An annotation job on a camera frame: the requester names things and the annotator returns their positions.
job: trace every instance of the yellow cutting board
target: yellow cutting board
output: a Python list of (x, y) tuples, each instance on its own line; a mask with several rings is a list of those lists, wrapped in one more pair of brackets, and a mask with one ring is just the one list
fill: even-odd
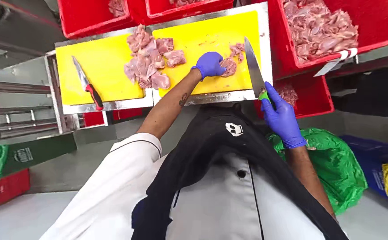
[(124, 74), (124, 64), (131, 60), (127, 36), (102, 38), (56, 49), (62, 103), (79, 105), (93, 103), (90, 93), (81, 87), (72, 55), (79, 61), (89, 82), (103, 102), (143, 98), (144, 91), (133, 85)]
[[(169, 76), (171, 87), (174, 87), (190, 71), (192, 66), (197, 64), (198, 58), (205, 52), (216, 51), (223, 58), (229, 57), (231, 51), (229, 45), (244, 43), (246, 36), (261, 65), (259, 47), (259, 27), (256, 11), (225, 16), (173, 26), (165, 29), (155, 30), (155, 38), (173, 38), (175, 50), (183, 50), (187, 62), (175, 68), (166, 67), (163, 73)], [(160, 96), (164, 96), (170, 89), (159, 89)], [(247, 62), (237, 64), (237, 71), (229, 77), (206, 77), (194, 89), (192, 94), (206, 94), (226, 92), (234, 90), (252, 89)]]

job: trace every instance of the red knife handle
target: red knife handle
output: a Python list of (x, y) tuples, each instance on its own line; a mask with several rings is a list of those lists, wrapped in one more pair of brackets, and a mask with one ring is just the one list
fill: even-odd
[(96, 110), (97, 110), (97, 111), (102, 111), (102, 110), (103, 110), (102, 99), (101, 99), (101, 97), (99, 96), (99, 94), (97, 94), (97, 91), (95, 90), (95, 88), (93, 87), (93, 85), (92, 85), (92, 84), (87, 85), (85, 91), (86, 91), (86, 92), (90, 92), (90, 95), (92, 96), (93, 101), (95, 101)]

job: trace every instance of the jacket button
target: jacket button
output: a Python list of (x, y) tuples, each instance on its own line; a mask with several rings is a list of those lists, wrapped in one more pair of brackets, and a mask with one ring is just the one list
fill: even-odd
[(244, 170), (238, 170), (237, 171), (237, 176), (244, 178), (246, 176), (246, 172)]

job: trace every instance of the hand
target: hand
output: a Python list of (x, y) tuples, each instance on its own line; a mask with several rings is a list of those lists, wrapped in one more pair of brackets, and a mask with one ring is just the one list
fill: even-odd
[(265, 82), (269, 98), (275, 103), (276, 110), (268, 99), (262, 99), (261, 110), (265, 112), (266, 124), (281, 138), (287, 149), (306, 145), (306, 140), (300, 133), (298, 122), (294, 116), (293, 107), (277, 93), (274, 87)]
[(191, 69), (197, 68), (200, 70), (201, 77), (219, 76), (222, 75), (226, 68), (220, 66), (220, 62), (223, 60), (223, 57), (217, 52), (206, 52), (203, 54), (197, 61), (197, 65)]

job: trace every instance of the white sleeve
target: white sleeve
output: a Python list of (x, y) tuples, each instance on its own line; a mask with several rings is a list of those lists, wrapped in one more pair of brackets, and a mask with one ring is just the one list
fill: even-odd
[(125, 203), (128, 206), (133, 205), (134, 201), (142, 199), (149, 183), (139, 184), (138, 181), (159, 158), (160, 141), (149, 133), (138, 133), (114, 144), (101, 165), (41, 240), (76, 239), (116, 196), (124, 196), (118, 199), (120, 206)]

